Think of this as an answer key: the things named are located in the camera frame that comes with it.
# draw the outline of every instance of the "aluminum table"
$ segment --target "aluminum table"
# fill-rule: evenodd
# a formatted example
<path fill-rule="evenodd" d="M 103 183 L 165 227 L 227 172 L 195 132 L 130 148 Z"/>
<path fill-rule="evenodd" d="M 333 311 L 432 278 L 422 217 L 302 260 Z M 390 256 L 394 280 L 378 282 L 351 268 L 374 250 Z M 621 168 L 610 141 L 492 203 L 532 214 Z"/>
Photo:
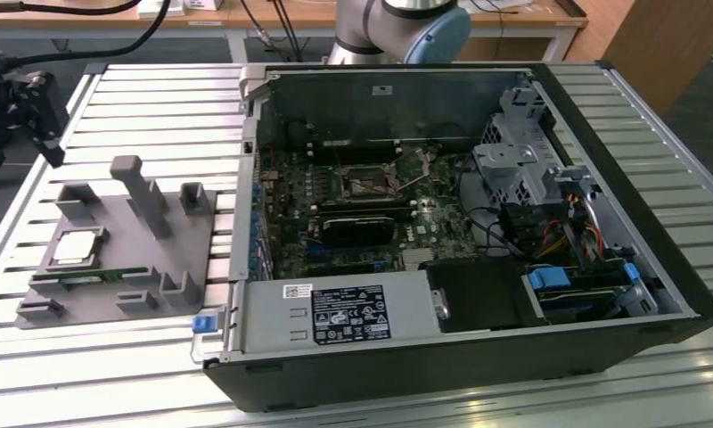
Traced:
<path fill-rule="evenodd" d="M 190 317 L 13 327 L 59 218 L 51 203 L 59 187 L 90 180 L 98 194 L 122 193 L 107 178 L 107 162 L 119 154 L 142 158 L 142 173 L 162 191 L 199 180 L 219 192 L 205 306 L 225 303 L 239 67 L 111 65 L 82 77 L 61 141 L 67 164 L 51 170 L 35 163 L 0 226 L 0 426 L 713 426 L 713 328 L 602 374 L 245 414 L 191 362 Z M 713 291 L 713 177 L 614 70 L 550 68 Z M 218 337 L 203 345 L 218 349 Z"/>

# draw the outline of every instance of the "barcode label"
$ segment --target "barcode label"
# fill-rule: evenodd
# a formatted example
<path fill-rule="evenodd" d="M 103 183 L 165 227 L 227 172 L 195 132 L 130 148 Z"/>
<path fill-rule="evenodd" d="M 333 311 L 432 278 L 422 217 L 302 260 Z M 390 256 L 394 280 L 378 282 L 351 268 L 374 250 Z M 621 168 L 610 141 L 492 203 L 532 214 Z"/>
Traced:
<path fill-rule="evenodd" d="M 299 297 L 311 297 L 310 284 L 289 284 L 282 287 L 282 299 L 297 299 Z"/>

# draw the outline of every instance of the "blue drive bracket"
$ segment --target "blue drive bracket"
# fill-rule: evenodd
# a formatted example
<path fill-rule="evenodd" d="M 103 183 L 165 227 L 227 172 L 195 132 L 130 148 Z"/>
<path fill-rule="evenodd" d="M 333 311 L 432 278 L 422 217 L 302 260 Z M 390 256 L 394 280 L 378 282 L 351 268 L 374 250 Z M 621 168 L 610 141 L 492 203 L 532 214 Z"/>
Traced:
<path fill-rule="evenodd" d="M 533 290 L 561 288 L 570 286 L 570 279 L 561 267 L 538 267 L 528 274 Z"/>
<path fill-rule="evenodd" d="M 637 269 L 633 263 L 626 263 L 625 265 L 622 265 L 622 270 L 626 271 L 626 275 L 629 276 L 632 284 L 636 284 L 636 282 L 642 279 L 642 276 L 640 275 L 640 270 Z"/>

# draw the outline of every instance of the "sticker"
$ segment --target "sticker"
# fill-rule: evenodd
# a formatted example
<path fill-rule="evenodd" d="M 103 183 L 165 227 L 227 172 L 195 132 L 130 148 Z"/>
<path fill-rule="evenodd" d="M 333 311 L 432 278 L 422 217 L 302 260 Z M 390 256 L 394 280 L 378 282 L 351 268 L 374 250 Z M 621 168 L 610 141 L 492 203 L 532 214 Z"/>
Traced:
<path fill-rule="evenodd" d="M 103 279 L 99 276 L 77 276 L 75 278 L 63 278 L 59 281 L 63 284 L 89 284 L 101 283 Z"/>
<path fill-rule="evenodd" d="M 310 284 L 287 284 L 282 287 L 282 299 L 297 299 L 311 296 Z"/>
<path fill-rule="evenodd" d="M 373 86 L 371 96 L 393 95 L 393 86 Z"/>
<path fill-rule="evenodd" d="M 218 27 L 222 25 L 221 21 L 189 21 L 187 25 L 199 25 L 205 27 Z"/>
<path fill-rule="evenodd" d="M 313 341 L 318 345 L 390 338 L 382 285 L 310 290 Z"/>

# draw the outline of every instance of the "floor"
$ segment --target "floor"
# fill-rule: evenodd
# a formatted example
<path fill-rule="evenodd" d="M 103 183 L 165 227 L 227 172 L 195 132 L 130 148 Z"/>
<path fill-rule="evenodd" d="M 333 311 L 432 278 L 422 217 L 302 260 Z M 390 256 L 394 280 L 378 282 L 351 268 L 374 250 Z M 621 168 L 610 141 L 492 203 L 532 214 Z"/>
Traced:
<path fill-rule="evenodd" d="M 122 41 L 73 40 L 67 46 L 71 51 L 110 49 Z M 187 46 L 198 45 L 199 49 Z M 303 60 L 318 61 L 329 53 L 331 40 L 313 38 L 302 40 L 305 45 Z M 9 56 L 27 56 L 57 52 L 55 46 L 42 40 L 0 40 L 0 50 Z M 115 58 L 118 63 L 163 63 L 163 62 L 225 62 L 229 57 L 223 40 L 198 39 L 153 39 L 131 54 Z M 265 51 L 263 45 L 249 41 L 247 57 L 251 62 L 278 62 L 275 53 Z M 51 72 L 59 81 L 59 90 L 67 99 L 83 72 L 86 61 L 54 62 L 41 64 L 41 69 Z M 685 141 L 694 155 L 713 173 L 713 62 L 700 73 L 697 80 L 686 90 L 674 108 L 664 117 L 665 122 Z M 13 142 L 6 148 L 5 166 L 0 170 L 0 221 L 13 201 L 17 189 L 23 181 L 30 164 L 37 154 L 25 142 Z"/>

